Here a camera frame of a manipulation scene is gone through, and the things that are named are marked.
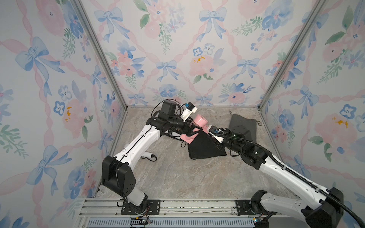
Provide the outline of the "pink folding hair dryer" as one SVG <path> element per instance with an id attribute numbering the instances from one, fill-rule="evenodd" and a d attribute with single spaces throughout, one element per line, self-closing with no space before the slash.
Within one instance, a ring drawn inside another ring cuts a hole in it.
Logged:
<path id="1" fill-rule="evenodd" d="M 208 121 L 203 116 L 197 115 L 190 123 L 184 125 L 180 139 L 191 144 L 198 134 L 203 132 L 207 123 Z"/>

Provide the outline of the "plain black drawstring pouch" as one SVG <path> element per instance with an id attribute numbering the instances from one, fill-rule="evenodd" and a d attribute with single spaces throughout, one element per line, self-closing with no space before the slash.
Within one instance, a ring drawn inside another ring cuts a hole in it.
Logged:
<path id="1" fill-rule="evenodd" d="M 198 133 L 188 145 L 189 157 L 192 160 L 226 156 L 225 149 L 216 145 L 216 139 L 205 132 Z"/>

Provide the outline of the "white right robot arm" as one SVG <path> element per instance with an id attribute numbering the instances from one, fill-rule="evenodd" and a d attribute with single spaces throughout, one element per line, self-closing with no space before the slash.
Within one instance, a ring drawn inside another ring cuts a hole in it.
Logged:
<path id="1" fill-rule="evenodd" d="M 228 129 L 213 128 L 210 133 L 227 149 L 240 154 L 241 159 L 297 195 L 290 199 L 259 190 L 250 200 L 255 214 L 272 216 L 281 213 L 306 222 L 311 228 L 335 228 L 343 214 L 343 193 L 316 184 L 279 161 L 269 150 L 256 142 L 235 136 Z"/>

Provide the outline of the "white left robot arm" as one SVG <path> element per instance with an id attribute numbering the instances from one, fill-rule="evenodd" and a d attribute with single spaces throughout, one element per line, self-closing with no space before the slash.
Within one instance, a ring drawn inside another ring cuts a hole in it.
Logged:
<path id="1" fill-rule="evenodd" d="M 190 115 L 197 111 L 197 107 L 191 102 L 181 105 L 174 99 L 166 99 L 160 104 L 161 109 L 151 112 L 137 137 L 118 154 L 108 155 L 102 163 L 101 184 L 136 207 L 144 206 L 148 199 L 136 187 L 133 170 L 138 161 L 141 157 L 148 157 L 147 149 L 160 137 L 191 136 L 194 129 Z"/>

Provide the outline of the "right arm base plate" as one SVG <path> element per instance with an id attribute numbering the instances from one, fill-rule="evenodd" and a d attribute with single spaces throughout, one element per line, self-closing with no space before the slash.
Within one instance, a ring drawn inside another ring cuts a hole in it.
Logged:
<path id="1" fill-rule="evenodd" d="M 238 216 L 241 215 L 267 215 L 268 212 L 258 202 L 252 203 L 249 199 L 235 200 L 235 209 Z"/>

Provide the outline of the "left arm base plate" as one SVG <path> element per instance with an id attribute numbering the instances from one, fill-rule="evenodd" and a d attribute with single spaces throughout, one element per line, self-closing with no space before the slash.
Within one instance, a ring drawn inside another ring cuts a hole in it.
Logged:
<path id="1" fill-rule="evenodd" d="M 159 199 L 147 199 L 139 206 L 125 201 L 121 206 L 121 215 L 142 216 L 142 215 L 159 215 L 161 201 Z"/>

